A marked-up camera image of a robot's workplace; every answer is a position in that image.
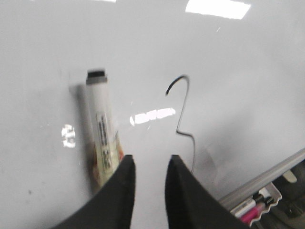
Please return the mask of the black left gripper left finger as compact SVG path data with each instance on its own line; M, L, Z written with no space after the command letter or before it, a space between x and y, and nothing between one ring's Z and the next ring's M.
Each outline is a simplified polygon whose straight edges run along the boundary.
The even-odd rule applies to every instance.
M135 202L136 168L125 155L111 178L82 208L55 229L129 229Z

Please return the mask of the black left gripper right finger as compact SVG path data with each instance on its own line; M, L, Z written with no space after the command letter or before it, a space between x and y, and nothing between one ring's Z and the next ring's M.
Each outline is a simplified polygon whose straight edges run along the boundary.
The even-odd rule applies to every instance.
M179 155L168 164L165 205L170 229L248 228L203 188Z

